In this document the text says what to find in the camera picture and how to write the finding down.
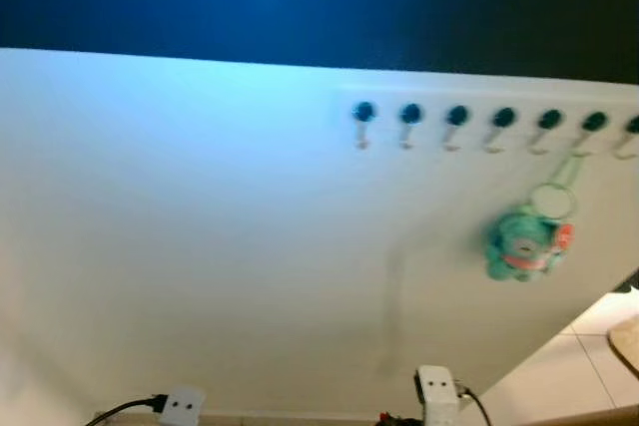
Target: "tiled floor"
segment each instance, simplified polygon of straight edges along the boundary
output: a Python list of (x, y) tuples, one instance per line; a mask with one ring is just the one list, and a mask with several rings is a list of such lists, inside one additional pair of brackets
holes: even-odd
[[(639, 314), (639, 290), (609, 293), (483, 396), (495, 426), (639, 404), (639, 379), (617, 359), (608, 328)], [(462, 426), (484, 422), (474, 405)]]

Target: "dark blue wall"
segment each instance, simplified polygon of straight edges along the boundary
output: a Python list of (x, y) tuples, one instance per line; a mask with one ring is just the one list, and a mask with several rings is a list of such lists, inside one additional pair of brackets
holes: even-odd
[(637, 0), (0, 0), (0, 46), (637, 83)]

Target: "keychain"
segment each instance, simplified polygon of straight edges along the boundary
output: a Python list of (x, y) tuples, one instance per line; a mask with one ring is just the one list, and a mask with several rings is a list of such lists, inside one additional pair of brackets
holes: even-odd
[[(498, 281), (531, 281), (550, 273), (563, 259), (574, 235), (567, 219), (577, 210), (577, 198), (570, 188), (582, 162), (582, 158), (570, 155), (548, 182), (532, 190), (525, 204), (492, 228), (486, 250), (488, 276)], [(544, 192), (561, 194), (567, 200), (563, 212), (543, 211), (540, 197)]]

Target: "black cable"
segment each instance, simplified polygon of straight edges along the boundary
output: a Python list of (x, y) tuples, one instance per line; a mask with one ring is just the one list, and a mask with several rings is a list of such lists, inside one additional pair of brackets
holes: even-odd
[(486, 424), (488, 426), (492, 426), (492, 423), (490, 422), (490, 418), (488, 417), (488, 412), (486, 411), (486, 408), (483, 407), (483, 404), (481, 404), (481, 400), (479, 399), (479, 396), (477, 396), (475, 393), (473, 393), (470, 388), (465, 388), (464, 390), (464, 394), (467, 394), (468, 396), (470, 396), (472, 398), (472, 400), (477, 403), (477, 406), (479, 407), (479, 410), (481, 411), (481, 414), (483, 415), (483, 419), (486, 421)]
[(102, 413), (100, 416), (85, 424), (85, 426), (96, 426), (97, 424), (100, 424), (102, 421), (110, 418), (114, 414), (119, 413), (120, 411), (123, 411), (125, 409), (133, 408), (134, 406), (149, 406), (150, 408), (153, 408), (154, 413), (161, 413), (164, 409), (164, 405), (167, 402), (167, 398), (168, 396), (166, 394), (158, 394), (147, 399), (136, 399), (135, 401), (129, 401), (128, 403), (116, 406), (106, 413)]

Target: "wall hook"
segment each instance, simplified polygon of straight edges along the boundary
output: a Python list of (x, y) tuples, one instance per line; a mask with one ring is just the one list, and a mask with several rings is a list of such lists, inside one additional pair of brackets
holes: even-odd
[(446, 123), (448, 124), (448, 130), (443, 138), (443, 147), (449, 152), (455, 152), (459, 150), (459, 145), (454, 145), (452, 139), (457, 133), (459, 127), (465, 124), (470, 117), (468, 109), (463, 105), (457, 105), (453, 107), (446, 116)]
[(548, 133), (558, 127), (563, 122), (563, 114), (559, 110), (548, 110), (539, 118), (537, 122), (537, 135), (535, 135), (528, 145), (528, 151), (533, 155), (545, 155), (547, 149), (540, 149), (539, 143)]
[(503, 133), (504, 129), (507, 129), (517, 120), (517, 114), (510, 107), (499, 110), (492, 118), (492, 132), (486, 139), (484, 149), (490, 154), (498, 154), (503, 152), (503, 148), (495, 147), (494, 143)]
[(628, 145), (635, 138), (637, 134), (639, 134), (639, 116), (635, 117), (634, 119), (632, 119), (630, 122), (626, 124), (623, 137), (621, 138), (619, 142), (617, 142), (617, 145), (615, 146), (612, 152), (612, 155), (614, 155), (615, 158), (619, 160), (630, 160), (630, 159), (639, 157), (638, 154), (622, 154), (621, 153), (623, 148), (626, 145)]
[(606, 125), (608, 125), (608, 116), (603, 112), (595, 112), (586, 117), (581, 123), (581, 136), (572, 144), (572, 155), (575, 157), (591, 156), (592, 152), (583, 152), (581, 147), (590, 137), (602, 130)]
[(357, 122), (357, 137), (355, 145), (359, 149), (366, 149), (369, 141), (366, 138), (366, 128), (375, 118), (375, 107), (371, 102), (360, 102), (352, 109), (352, 115)]
[(423, 112), (418, 104), (408, 104), (399, 113), (399, 120), (403, 123), (403, 130), (399, 138), (399, 144), (405, 149), (412, 149), (412, 143), (409, 140), (412, 128), (421, 123)]

